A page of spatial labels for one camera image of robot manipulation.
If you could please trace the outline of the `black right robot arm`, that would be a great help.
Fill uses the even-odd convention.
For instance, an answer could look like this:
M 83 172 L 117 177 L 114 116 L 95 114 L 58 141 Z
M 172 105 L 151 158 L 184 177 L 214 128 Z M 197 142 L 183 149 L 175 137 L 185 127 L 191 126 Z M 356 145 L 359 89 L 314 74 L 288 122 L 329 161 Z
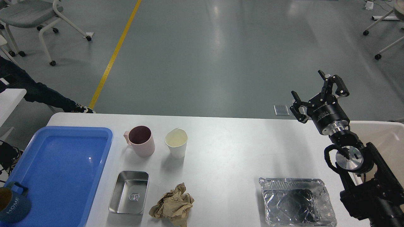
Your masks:
M 331 140 L 324 149 L 324 159 L 342 181 L 340 200 L 349 215 L 359 221 L 368 219 L 371 227 L 402 227 L 402 185 L 376 146 L 364 144 L 351 131 L 350 119 L 338 102 L 349 96 L 342 78 L 322 70 L 318 73 L 324 82 L 321 91 L 307 102 L 292 91 L 290 111 L 301 123 L 311 119 L 319 134 Z

